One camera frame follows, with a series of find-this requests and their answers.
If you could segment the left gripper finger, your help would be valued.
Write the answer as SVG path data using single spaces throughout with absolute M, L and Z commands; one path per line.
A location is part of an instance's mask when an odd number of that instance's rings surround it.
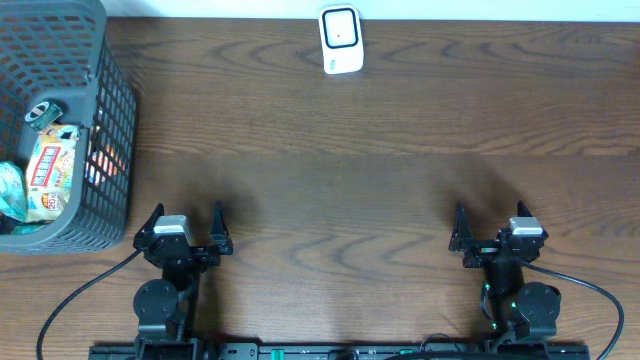
M 158 203 L 151 213 L 150 217 L 142 225 L 135 235 L 136 240 L 145 240 L 154 234 L 154 226 L 159 217 L 164 215 L 164 205 Z
M 220 201 L 216 202 L 214 206 L 214 214 L 209 235 L 211 241 L 215 245 L 229 244 L 229 233 L 224 222 L 223 208 Z

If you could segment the orange small snack box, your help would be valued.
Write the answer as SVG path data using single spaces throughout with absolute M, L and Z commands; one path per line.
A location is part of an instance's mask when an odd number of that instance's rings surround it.
M 85 177 L 91 184 L 98 186 L 126 169 L 127 166 L 118 152 L 111 145 L 106 145 L 104 149 L 96 149 L 91 153 L 90 161 L 86 164 Z

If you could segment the yellow wet wipes pack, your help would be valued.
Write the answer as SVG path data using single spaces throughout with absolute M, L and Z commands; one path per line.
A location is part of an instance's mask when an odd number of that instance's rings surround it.
M 52 125 L 40 134 L 27 167 L 27 222 L 55 220 L 67 206 L 72 189 L 76 125 Z

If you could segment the teal snack packet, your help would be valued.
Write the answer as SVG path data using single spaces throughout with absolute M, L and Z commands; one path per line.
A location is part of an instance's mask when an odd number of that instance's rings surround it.
M 26 190 L 21 169 L 12 162 L 2 162 L 1 212 L 18 222 L 24 222 L 26 207 Z

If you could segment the dark green round-label packet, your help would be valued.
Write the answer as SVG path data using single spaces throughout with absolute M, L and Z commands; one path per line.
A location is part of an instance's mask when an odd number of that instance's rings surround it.
M 52 100 L 45 100 L 29 110 L 24 120 L 26 124 L 36 132 L 42 132 L 50 127 L 63 115 L 62 108 Z

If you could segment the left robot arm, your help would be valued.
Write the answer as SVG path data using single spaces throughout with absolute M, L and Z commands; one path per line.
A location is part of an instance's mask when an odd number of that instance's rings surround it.
M 194 330 L 200 278 L 233 253 L 233 242 L 216 203 L 210 242 L 196 245 L 184 215 L 167 215 L 158 204 L 134 236 L 133 246 L 161 270 L 159 279 L 136 292 L 133 309 L 138 317 L 135 357 L 149 359 L 209 360 L 218 357 L 216 346 Z

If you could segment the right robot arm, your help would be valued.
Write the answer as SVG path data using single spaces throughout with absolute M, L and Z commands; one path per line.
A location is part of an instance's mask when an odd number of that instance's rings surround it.
M 517 204 L 517 215 L 492 239 L 474 237 L 462 206 L 456 208 L 448 249 L 463 254 L 465 268 L 480 268 L 485 284 L 481 309 L 494 330 L 483 348 L 492 353 L 509 347 L 543 347 L 557 333 L 561 294 L 551 285 L 524 280 L 523 268 L 540 256 L 548 233 L 525 203 Z

